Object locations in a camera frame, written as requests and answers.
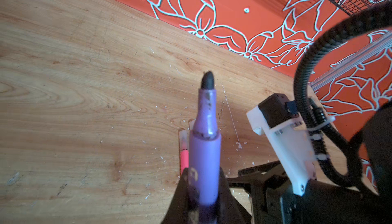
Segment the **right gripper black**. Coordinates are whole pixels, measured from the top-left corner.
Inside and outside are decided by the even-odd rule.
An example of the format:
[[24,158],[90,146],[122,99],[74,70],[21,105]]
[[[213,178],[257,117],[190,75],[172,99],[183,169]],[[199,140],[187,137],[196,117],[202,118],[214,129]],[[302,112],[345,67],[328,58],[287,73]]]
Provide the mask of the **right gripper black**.
[[[230,188],[251,198],[249,213]],[[302,196],[294,194],[279,161],[245,168],[236,178],[219,169],[218,224],[390,224],[391,215],[358,191],[310,180]]]

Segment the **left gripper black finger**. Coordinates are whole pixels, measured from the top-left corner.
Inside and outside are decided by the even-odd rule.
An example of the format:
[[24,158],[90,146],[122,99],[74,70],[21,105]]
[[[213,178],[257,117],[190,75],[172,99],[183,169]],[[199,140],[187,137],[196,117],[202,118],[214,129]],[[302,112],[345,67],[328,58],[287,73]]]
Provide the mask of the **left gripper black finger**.
[[188,168],[185,168],[162,224],[187,224],[189,211]]

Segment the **purple marker pen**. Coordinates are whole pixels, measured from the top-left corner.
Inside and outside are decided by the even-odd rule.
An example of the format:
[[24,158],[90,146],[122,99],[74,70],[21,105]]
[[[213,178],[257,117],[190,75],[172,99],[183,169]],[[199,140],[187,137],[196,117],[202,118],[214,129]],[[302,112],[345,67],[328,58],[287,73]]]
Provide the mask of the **purple marker pen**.
[[198,93],[198,112],[189,139],[190,224],[215,224],[222,136],[216,119],[214,76],[206,72]]

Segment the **pink marker pen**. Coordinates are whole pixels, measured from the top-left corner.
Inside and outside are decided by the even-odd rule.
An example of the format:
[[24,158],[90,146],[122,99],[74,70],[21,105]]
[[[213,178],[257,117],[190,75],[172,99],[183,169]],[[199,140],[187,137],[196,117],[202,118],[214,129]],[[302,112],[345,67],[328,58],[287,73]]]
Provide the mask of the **pink marker pen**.
[[179,132],[179,148],[180,148],[180,173],[189,167],[189,139],[186,130]]

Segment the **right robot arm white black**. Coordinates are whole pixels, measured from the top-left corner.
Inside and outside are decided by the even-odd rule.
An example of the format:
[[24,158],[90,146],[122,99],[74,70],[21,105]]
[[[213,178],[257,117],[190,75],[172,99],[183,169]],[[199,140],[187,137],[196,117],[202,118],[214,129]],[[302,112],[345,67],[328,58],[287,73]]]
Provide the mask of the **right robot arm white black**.
[[[349,142],[323,110],[311,104],[316,124],[298,130],[300,114],[281,95],[247,113],[257,134],[265,134],[278,160],[246,168],[228,185],[251,197],[247,224],[389,224],[392,221],[392,105],[385,104]],[[344,154],[345,180],[317,180],[315,162],[329,155],[313,142],[328,137]]]

